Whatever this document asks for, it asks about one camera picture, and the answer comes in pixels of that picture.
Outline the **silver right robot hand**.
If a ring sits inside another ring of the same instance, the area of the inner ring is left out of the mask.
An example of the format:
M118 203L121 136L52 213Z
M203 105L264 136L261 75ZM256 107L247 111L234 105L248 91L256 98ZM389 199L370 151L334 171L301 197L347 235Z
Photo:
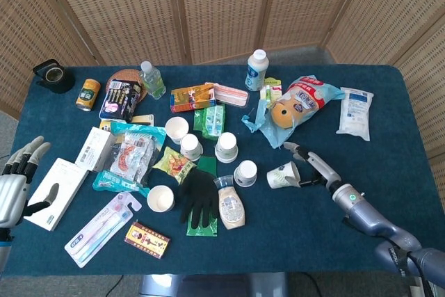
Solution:
M295 160L308 163L314 171L312 179L300 182L299 187L321 184L333 195L343 185L340 175L316 153L292 142L284 142L283 146L292 152Z

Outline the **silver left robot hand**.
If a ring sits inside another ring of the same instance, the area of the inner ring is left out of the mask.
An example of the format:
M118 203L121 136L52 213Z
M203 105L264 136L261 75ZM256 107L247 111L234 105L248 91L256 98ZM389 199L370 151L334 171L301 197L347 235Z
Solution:
M1 172L1 229L19 225L25 216L32 216L51 206L59 184L51 185L48 195L40 202L28 203L29 187L41 158L51 147L43 136L37 136L24 147L12 153Z

